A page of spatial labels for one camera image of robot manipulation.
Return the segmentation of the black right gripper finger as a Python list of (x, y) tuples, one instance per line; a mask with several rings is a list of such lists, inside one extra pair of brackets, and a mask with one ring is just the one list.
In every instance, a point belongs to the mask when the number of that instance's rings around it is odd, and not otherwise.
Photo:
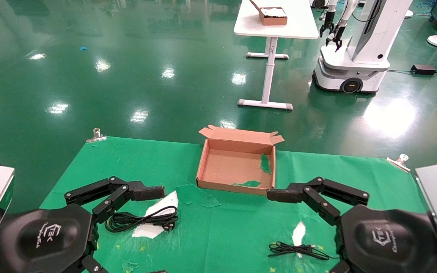
[(316, 177), (307, 183), (290, 183), (285, 189), (267, 190), (267, 199), (284, 203), (305, 203), (331, 226), (338, 225), (340, 211), (324, 196), (351, 206), (367, 205), (369, 193), (330, 179)]

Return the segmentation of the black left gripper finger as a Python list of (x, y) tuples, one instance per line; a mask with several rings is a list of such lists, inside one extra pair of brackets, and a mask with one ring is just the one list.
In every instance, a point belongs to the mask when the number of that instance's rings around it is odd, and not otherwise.
[(165, 187), (162, 185), (148, 187), (141, 181), (127, 182), (112, 176), (69, 191), (64, 197), (66, 204), (79, 206), (104, 198), (92, 209), (93, 220), (102, 224), (128, 201), (148, 201), (165, 197)]

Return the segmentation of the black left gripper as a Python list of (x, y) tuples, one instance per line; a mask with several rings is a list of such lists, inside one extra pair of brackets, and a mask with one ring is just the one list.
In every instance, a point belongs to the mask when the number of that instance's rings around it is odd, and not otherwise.
[(7, 214), (0, 224), (0, 273), (108, 273), (93, 253), (99, 235), (76, 204)]

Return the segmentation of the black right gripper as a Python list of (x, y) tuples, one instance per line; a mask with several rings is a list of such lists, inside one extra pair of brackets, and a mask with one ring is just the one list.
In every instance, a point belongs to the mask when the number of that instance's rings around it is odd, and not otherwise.
[(329, 273), (437, 273), (437, 232), (427, 213), (354, 206), (341, 216), (335, 243), (340, 261)]

